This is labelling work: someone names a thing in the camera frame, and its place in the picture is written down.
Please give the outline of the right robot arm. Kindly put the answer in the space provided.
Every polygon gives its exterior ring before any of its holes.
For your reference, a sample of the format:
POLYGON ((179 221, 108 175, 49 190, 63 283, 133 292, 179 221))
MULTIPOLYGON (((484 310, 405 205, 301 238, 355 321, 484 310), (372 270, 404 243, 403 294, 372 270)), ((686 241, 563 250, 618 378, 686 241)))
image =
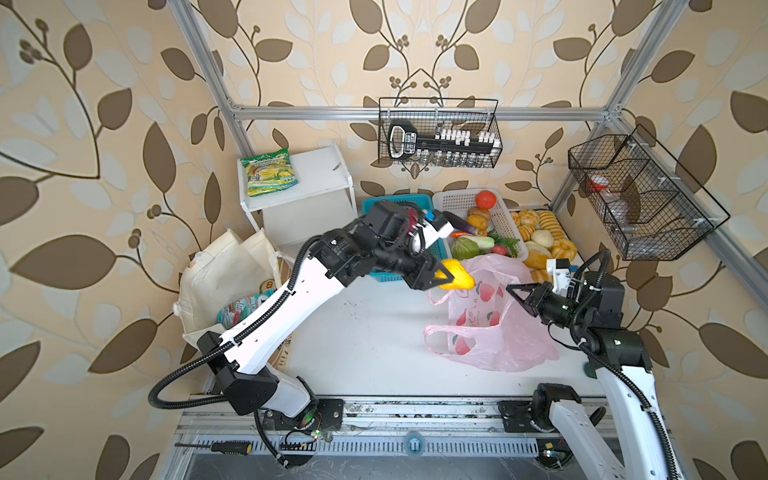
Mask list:
POLYGON ((680 479, 683 470, 663 420, 652 362, 640 335, 622 324, 625 287, 609 273, 609 260, 607 249, 577 269, 557 260, 551 280, 510 284, 506 290, 544 326, 567 331, 569 349, 587 356, 621 452, 613 452, 569 385, 539 384, 529 406, 516 405, 512 416, 542 433, 559 433, 589 479, 680 479))

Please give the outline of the pink plastic grocery bag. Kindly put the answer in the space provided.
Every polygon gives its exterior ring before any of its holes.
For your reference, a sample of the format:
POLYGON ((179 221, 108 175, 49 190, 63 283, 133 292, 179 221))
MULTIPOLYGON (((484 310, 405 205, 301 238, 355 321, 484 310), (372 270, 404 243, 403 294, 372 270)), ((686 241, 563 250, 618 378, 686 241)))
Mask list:
POLYGON ((523 262, 486 254, 443 263, 461 263, 476 286, 429 295, 432 305, 447 306, 447 321, 424 328, 427 350, 453 362, 498 372, 522 372, 560 358, 547 328, 506 291, 509 284, 532 281, 523 262))

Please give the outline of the teal red snack bag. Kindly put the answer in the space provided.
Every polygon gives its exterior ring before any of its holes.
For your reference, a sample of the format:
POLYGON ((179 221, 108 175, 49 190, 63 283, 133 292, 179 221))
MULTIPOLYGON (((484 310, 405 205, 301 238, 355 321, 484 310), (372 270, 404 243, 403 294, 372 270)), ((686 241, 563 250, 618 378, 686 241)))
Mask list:
POLYGON ((243 297, 229 304, 218 312, 217 323, 221 324, 225 329, 234 327, 256 311, 274 292, 274 289, 266 290, 259 294, 243 297))

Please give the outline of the cream canvas tote bag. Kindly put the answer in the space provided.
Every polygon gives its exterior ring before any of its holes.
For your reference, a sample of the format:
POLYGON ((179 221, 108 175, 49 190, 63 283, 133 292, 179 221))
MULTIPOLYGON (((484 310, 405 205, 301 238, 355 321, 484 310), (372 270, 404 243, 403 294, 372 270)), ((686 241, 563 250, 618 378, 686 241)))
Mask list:
POLYGON ((218 322, 223 308, 247 296, 282 286, 288 276, 280 272, 279 256, 260 230, 243 240, 228 230, 196 253, 180 280, 174 315, 183 327, 183 339, 192 348, 207 333, 222 333, 218 322))

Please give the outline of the yellow pear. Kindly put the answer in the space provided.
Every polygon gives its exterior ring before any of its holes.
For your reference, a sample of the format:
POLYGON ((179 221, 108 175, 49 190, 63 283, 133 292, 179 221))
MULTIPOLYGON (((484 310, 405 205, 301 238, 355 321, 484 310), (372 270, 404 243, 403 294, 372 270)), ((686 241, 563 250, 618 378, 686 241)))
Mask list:
POLYGON ((445 268, 453 276, 450 283, 439 286, 442 290, 471 290, 476 286, 475 279, 467 272, 461 263, 446 265, 445 268))

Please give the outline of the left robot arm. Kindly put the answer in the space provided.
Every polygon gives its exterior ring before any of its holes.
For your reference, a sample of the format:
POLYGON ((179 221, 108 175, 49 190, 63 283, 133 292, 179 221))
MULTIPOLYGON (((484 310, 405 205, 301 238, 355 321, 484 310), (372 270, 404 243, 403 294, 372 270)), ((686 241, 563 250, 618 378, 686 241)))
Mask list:
POLYGON ((438 210, 382 200, 348 225, 310 237, 287 283, 237 325, 221 334, 204 334, 198 341, 201 357, 153 386, 149 404, 182 410, 226 402, 239 415, 266 409, 299 426, 311 423, 315 395, 301 378, 269 366, 271 355, 319 307, 372 271, 396 274, 417 291, 449 284, 453 274, 429 249, 452 231, 438 210), (161 398, 172 382, 204 365, 214 373, 219 394, 186 401, 161 398))

